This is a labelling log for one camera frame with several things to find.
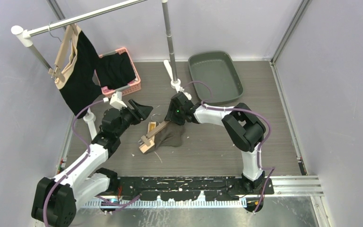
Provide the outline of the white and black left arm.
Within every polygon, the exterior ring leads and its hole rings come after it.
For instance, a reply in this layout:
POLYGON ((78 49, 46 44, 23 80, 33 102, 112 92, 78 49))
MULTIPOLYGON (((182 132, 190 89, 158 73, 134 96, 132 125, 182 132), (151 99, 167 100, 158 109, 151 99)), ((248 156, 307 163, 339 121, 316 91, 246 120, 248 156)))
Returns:
POLYGON ((68 168, 53 178, 42 178, 35 191, 31 217, 47 227, 68 227, 77 211, 93 197, 105 192, 114 195, 120 186, 118 174, 99 166, 121 144, 121 135, 132 125, 146 120, 152 106, 133 99, 130 106, 109 108, 104 112, 97 135, 86 151, 68 168))

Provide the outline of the grey-brown underwear with beige waistband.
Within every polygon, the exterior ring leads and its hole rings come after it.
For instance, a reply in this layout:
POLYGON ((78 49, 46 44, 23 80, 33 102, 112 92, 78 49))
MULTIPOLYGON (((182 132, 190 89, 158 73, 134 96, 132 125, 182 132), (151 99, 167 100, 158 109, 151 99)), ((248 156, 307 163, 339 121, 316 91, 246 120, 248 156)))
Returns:
POLYGON ((160 147, 180 147, 182 145, 182 135, 184 133, 184 125, 177 125, 173 122, 169 122, 163 130, 155 135, 155 145, 146 153, 154 152, 160 147))

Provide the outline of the beige clip hanger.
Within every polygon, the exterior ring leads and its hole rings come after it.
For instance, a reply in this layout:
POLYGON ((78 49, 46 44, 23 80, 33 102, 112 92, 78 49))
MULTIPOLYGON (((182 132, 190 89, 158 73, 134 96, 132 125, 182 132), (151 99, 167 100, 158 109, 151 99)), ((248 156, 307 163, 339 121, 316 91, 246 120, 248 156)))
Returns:
POLYGON ((169 123, 168 121, 162 121, 161 123, 154 121, 154 117, 159 115, 160 114, 155 113, 151 116, 150 118, 151 121, 148 123, 147 127, 147 134, 143 135, 138 141, 139 150, 143 154, 149 151, 152 147, 154 147, 155 135, 158 134, 161 130, 163 130, 169 123))
POLYGON ((48 69, 48 73, 54 80, 57 89, 62 89, 69 78, 69 76, 64 75, 63 70, 65 68, 65 60, 67 57, 68 49, 72 46, 72 37, 77 36, 79 32, 77 27, 78 26, 74 23, 67 25, 64 37, 62 39, 58 54, 54 62, 54 67, 48 69))

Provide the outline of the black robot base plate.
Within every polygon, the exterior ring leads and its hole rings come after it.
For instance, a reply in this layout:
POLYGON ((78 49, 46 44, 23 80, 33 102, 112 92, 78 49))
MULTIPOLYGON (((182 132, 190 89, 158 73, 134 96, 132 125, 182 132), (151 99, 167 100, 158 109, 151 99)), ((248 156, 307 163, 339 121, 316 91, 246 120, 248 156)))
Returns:
POLYGON ((203 194, 205 201, 236 201, 245 196, 258 197, 273 194, 272 181, 263 179, 253 186, 241 176, 122 176, 117 187, 101 195, 133 199, 140 195, 142 201, 195 201, 203 194))

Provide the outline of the black underwear with beige waistband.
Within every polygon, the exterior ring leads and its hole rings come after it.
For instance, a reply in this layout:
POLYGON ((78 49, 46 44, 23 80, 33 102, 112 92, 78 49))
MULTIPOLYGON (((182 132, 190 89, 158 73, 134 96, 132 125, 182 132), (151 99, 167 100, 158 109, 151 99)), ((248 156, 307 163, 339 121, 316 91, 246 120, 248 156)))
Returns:
POLYGON ((56 87, 64 101, 74 113, 82 118, 86 111, 80 111, 92 104, 102 94, 101 88, 93 81, 100 58, 83 31, 78 31, 71 39, 69 62, 62 70, 65 83, 56 81, 56 87))

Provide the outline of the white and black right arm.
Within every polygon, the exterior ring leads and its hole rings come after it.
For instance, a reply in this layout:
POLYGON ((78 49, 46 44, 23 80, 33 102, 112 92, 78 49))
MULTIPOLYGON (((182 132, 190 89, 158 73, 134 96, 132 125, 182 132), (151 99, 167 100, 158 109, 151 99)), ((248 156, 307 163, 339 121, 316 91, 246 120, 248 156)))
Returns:
POLYGON ((261 166, 260 147, 266 127, 246 104, 234 107, 194 104, 183 92, 178 92, 171 98, 165 121, 177 125, 192 122, 223 126, 242 154, 244 190, 256 194, 262 188, 265 170, 261 166))

